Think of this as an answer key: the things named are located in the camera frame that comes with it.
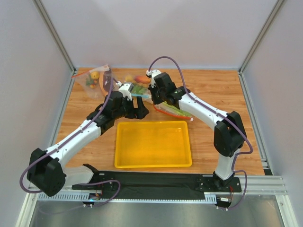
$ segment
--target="yellow tray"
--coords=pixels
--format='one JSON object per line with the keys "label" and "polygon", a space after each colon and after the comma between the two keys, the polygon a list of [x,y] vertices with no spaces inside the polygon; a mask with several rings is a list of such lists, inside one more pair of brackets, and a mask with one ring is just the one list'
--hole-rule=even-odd
{"label": "yellow tray", "polygon": [[188,167],[192,165],[187,123],[120,122],[115,167]]}

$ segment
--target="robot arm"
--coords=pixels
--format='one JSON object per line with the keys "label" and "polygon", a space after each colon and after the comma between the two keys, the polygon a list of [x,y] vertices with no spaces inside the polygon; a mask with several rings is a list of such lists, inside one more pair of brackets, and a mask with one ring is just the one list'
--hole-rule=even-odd
{"label": "robot arm", "polygon": [[147,76],[151,78],[152,83],[149,86],[149,90],[151,91],[154,104],[160,104],[166,101],[169,105],[191,113],[193,116],[205,122],[214,131],[214,146],[219,152],[218,164],[214,172],[215,184],[218,188],[226,186],[234,176],[232,163],[235,155],[243,146],[244,139],[228,122],[198,104],[196,101],[216,110],[216,113],[227,117],[246,135],[240,115],[235,111],[227,113],[216,109],[199,99],[190,90],[187,90],[195,99],[192,100],[186,94],[184,87],[177,88],[167,73],[153,70],[147,72]]}
{"label": "robot arm", "polygon": [[[27,173],[27,179],[48,196],[57,194],[64,186],[89,183],[93,177],[93,170],[90,166],[83,165],[77,168],[65,168],[65,165],[84,146],[111,128],[116,119],[121,117],[143,119],[149,113],[141,97],[137,97],[138,108],[134,108],[134,101],[131,97],[133,87],[131,83],[124,83],[118,91],[112,91],[102,114],[88,127],[85,126],[98,114],[99,108],[103,104],[89,114],[79,128],[62,141],[47,148],[45,151],[39,148],[34,150],[29,164],[46,153],[58,149],[58,151],[30,168]],[[68,143],[60,146],[67,140],[69,140]]]}

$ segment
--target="metal floor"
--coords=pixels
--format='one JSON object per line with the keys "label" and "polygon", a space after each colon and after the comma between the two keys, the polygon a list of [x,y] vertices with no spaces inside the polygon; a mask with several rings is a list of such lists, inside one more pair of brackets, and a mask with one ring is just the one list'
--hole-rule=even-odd
{"label": "metal floor", "polygon": [[96,208],[79,208],[73,201],[38,201],[31,227],[283,227],[275,196],[247,195],[235,210],[217,210],[212,204],[110,202]]}

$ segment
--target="wire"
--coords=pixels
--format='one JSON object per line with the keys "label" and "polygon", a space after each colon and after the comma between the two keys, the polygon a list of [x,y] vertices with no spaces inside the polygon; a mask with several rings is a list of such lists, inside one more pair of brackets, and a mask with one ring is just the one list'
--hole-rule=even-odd
{"label": "wire", "polygon": [[[114,194],[112,197],[110,197],[108,200],[106,200],[105,202],[93,201],[93,202],[97,202],[97,205],[93,205],[93,207],[100,207],[100,206],[102,206],[102,205],[105,205],[105,204],[109,203],[110,201],[112,201],[112,200],[118,195],[118,193],[120,192],[120,189],[121,189],[121,184],[120,184],[120,182],[117,181],[117,180],[108,180],[108,181],[101,181],[101,182],[97,182],[97,183],[81,183],[80,185],[83,185],[83,186],[89,186],[89,185],[90,185],[90,186],[92,186],[92,185],[98,185],[98,184],[103,184],[103,183],[111,183],[111,182],[116,182],[116,183],[118,183],[118,189],[117,189],[117,191],[115,192],[115,194]],[[46,214],[46,215],[56,215],[56,214],[63,214],[63,213],[66,213],[66,212],[69,212],[69,211],[72,211],[72,210],[79,209],[79,208],[83,208],[83,205],[77,206],[77,207],[73,207],[73,208],[70,208],[70,209],[68,209],[68,210],[55,212],[55,213],[53,213],[53,212],[45,212],[45,211],[41,210],[40,207],[41,207],[41,206],[38,206],[38,207],[37,207],[37,208],[38,208],[38,211],[39,211],[40,213]]]}
{"label": "wire", "polygon": [[39,191],[31,191],[29,189],[27,189],[24,184],[23,184],[23,178],[25,176],[25,174],[34,166],[36,165],[38,162],[42,161],[43,159],[45,159],[46,157],[52,155],[53,153],[59,151],[64,145],[66,145],[68,142],[70,142],[73,138],[75,138],[78,134],[80,134],[81,132],[83,132],[83,130],[85,130],[87,127],[90,126],[90,124],[92,124],[97,117],[100,116],[100,114],[102,113],[102,111],[104,110],[106,104],[108,103],[108,100],[109,100],[109,97],[110,97],[110,94],[112,92],[112,89],[113,89],[113,77],[111,78],[110,80],[110,86],[109,86],[109,92],[108,92],[108,95],[107,95],[107,98],[104,102],[104,104],[102,105],[101,109],[99,110],[99,112],[96,114],[96,116],[90,121],[88,122],[82,129],[78,130],[75,134],[71,135],[71,137],[69,137],[66,141],[64,141],[61,145],[59,145],[56,149],[52,150],[51,152],[41,156],[40,158],[38,158],[37,160],[35,160],[33,163],[31,163],[24,171],[23,173],[21,174],[20,176],[20,179],[19,179],[19,184],[20,184],[20,187],[22,188],[23,191],[27,192],[27,193],[40,193],[42,192],[41,190]]}
{"label": "wire", "polygon": [[236,208],[236,207],[238,207],[238,206],[240,205],[240,203],[242,202],[242,200],[243,200],[243,198],[244,198],[244,196],[245,196],[245,194],[246,194],[246,190],[247,190],[247,174],[246,174],[246,172],[245,172],[244,170],[234,170],[234,166],[235,166],[235,163],[236,163],[236,159],[237,159],[237,157],[238,157],[239,155],[248,155],[248,154],[251,154],[251,153],[253,152],[252,145],[251,145],[251,143],[249,142],[249,140],[247,139],[247,137],[244,135],[244,133],[243,133],[243,132],[242,132],[242,131],[241,131],[241,130],[240,130],[240,129],[231,121],[231,120],[229,120],[227,117],[225,117],[225,116],[222,115],[221,113],[218,113],[218,112],[216,112],[215,110],[213,110],[212,108],[208,107],[208,106],[205,105],[204,103],[201,103],[199,100],[195,100],[195,98],[191,96],[191,94],[188,92],[188,90],[187,90],[187,88],[186,88],[185,80],[184,80],[184,76],[183,76],[182,70],[181,70],[181,68],[179,67],[178,63],[177,63],[173,58],[171,58],[171,57],[169,57],[169,56],[161,56],[161,57],[155,59],[155,60],[151,63],[150,67],[148,68],[148,71],[151,71],[151,68],[152,68],[152,66],[154,65],[154,63],[155,63],[156,61],[158,61],[158,60],[160,60],[160,59],[163,59],[163,58],[170,59],[171,61],[173,61],[173,62],[175,63],[175,65],[176,65],[176,67],[177,67],[177,69],[178,69],[178,71],[179,71],[179,73],[180,73],[180,76],[181,76],[181,80],[182,80],[182,84],[183,84],[184,90],[185,90],[186,94],[190,97],[190,99],[194,100],[195,102],[197,102],[199,105],[201,105],[201,106],[204,107],[205,109],[209,110],[210,112],[212,112],[212,113],[218,115],[219,117],[223,118],[224,120],[226,120],[226,121],[227,121],[227,122],[228,122],[228,123],[229,123],[229,124],[230,124],[230,125],[231,125],[231,126],[232,126],[232,127],[233,127],[241,136],[242,136],[242,137],[243,137],[243,139],[245,140],[245,142],[248,144],[248,146],[249,146],[249,148],[250,148],[250,151],[248,151],[248,152],[239,152],[239,153],[235,154],[235,157],[234,157],[233,162],[232,162],[232,171],[233,171],[234,173],[243,172],[244,175],[245,175],[245,186],[244,186],[244,190],[243,190],[243,195],[242,195],[240,201],[239,201],[236,205],[234,205],[234,206],[231,207],[231,208],[228,208],[229,210],[232,210],[232,209],[234,209],[234,208]]}

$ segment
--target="clear plastic bag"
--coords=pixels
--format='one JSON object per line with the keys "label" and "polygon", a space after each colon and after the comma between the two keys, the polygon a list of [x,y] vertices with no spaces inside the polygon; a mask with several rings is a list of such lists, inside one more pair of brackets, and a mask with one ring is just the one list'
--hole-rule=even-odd
{"label": "clear plastic bag", "polygon": [[104,100],[108,94],[111,77],[115,77],[108,65],[104,65],[84,73],[72,76],[80,84],[89,98]]}
{"label": "clear plastic bag", "polygon": [[150,100],[149,102],[151,102],[151,94],[148,90],[148,85],[151,83],[150,78],[145,75],[134,76],[128,74],[125,76],[125,82],[131,82],[134,85],[132,96],[140,96],[143,101]]}
{"label": "clear plastic bag", "polygon": [[177,117],[184,120],[193,121],[194,118],[192,115],[184,110],[179,110],[178,108],[174,107],[173,105],[168,105],[167,102],[160,103],[158,105],[153,105],[155,110],[167,114],[172,117]]}

